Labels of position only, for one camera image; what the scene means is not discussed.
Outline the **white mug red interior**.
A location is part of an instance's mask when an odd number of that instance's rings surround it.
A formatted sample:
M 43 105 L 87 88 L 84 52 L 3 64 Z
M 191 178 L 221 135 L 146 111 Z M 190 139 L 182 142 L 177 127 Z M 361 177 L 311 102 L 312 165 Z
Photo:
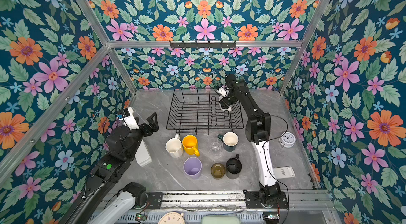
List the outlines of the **white mug red interior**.
M 232 106 L 233 106 L 234 102 L 231 101 L 230 99 L 228 99 L 228 98 L 222 98 L 222 99 L 219 101 L 219 103 L 220 103 L 220 105 L 221 105 L 222 110 L 228 111 L 228 112 L 231 112 L 231 111 L 232 111 Z

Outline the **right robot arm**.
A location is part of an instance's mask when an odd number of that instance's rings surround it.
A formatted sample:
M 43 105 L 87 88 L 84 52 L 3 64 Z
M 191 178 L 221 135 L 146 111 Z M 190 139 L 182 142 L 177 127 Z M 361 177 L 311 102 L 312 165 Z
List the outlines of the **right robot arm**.
M 226 88 L 221 87 L 219 104 L 228 110 L 239 102 L 247 115 L 245 135 L 254 148 L 260 171 L 259 200 L 262 205 L 270 207 L 281 198 L 279 182 L 275 178 L 270 156 L 271 115 L 264 112 L 252 97 L 245 80 L 235 75 L 227 75 Z

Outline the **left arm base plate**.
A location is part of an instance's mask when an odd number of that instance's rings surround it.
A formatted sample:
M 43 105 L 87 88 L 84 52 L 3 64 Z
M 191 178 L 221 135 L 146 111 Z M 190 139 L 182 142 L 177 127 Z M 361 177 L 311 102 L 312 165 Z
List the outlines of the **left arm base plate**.
M 135 205 L 134 210 L 158 210 L 163 203 L 162 192 L 147 192 L 142 198 L 141 205 Z

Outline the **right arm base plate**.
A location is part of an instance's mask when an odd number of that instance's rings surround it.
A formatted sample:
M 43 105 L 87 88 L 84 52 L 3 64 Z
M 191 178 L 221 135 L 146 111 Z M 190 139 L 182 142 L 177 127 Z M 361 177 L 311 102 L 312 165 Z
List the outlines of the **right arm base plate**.
M 247 209 L 288 209 L 289 202 L 283 191 L 268 194 L 264 190 L 243 190 Z

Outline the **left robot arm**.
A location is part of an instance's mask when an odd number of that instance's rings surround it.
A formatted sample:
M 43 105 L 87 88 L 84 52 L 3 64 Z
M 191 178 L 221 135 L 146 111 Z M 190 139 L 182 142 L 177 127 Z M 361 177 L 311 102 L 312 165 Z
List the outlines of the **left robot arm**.
M 107 196 L 122 178 L 126 170 L 136 161 L 141 167 L 152 162 L 152 157 L 144 138 L 159 130 L 158 117 L 153 113 L 146 123 L 139 124 L 132 108 L 119 111 L 118 119 L 122 125 L 113 129 L 106 142 L 109 150 L 86 177 L 84 191 L 72 203 L 61 219 L 62 224 L 86 224 Z M 93 220 L 94 224 L 113 224 L 131 208 L 144 207 L 148 196 L 146 188 L 130 182 L 119 193 L 118 198 Z

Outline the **yellow plastic mug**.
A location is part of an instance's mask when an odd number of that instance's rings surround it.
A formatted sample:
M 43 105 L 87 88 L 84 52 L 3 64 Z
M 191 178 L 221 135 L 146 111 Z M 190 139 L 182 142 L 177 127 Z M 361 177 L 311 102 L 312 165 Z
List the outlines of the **yellow plastic mug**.
M 196 157 L 200 157 L 197 137 L 193 135 L 185 136 L 182 140 L 182 146 L 184 148 L 184 151 L 188 155 L 195 155 Z

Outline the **cream white octagonal mug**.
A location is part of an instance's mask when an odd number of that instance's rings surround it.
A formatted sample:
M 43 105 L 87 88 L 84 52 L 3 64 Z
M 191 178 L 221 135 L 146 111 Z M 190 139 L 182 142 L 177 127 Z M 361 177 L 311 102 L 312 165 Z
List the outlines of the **cream white octagonal mug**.
M 166 151 L 170 154 L 172 158 L 180 158 L 184 153 L 184 148 L 182 141 L 180 140 L 180 135 L 176 134 L 174 138 L 166 142 Z

